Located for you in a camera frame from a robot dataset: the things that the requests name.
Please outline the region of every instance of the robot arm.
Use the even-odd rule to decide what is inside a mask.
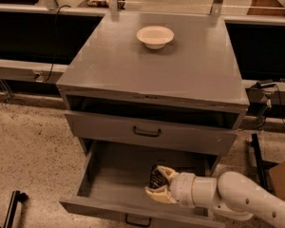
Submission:
[[[157,169],[166,184],[145,187],[153,200],[204,207],[229,219],[247,220],[255,215],[276,228],[285,228],[285,201],[237,172],[226,172],[215,179],[177,173],[164,166]]]

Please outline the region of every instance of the white bowl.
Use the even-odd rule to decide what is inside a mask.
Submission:
[[[160,49],[173,40],[174,33],[166,27],[152,26],[141,28],[136,36],[146,47]]]

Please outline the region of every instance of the brown box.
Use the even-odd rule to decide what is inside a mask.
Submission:
[[[282,200],[285,200],[285,162],[269,170],[272,184],[275,190],[275,195]]]

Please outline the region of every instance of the open drawer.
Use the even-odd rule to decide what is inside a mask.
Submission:
[[[187,123],[170,123],[105,114],[67,111],[74,136],[84,139],[226,155],[235,130]]]
[[[205,176],[206,156],[113,142],[94,142],[74,197],[61,199],[69,213],[124,221],[139,227],[224,227],[203,208],[161,204],[144,193],[152,165]]]

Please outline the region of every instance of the wooden surface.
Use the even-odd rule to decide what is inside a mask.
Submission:
[[[276,9],[249,8],[247,15],[285,16],[285,9],[277,0],[253,0],[251,7],[267,7]]]

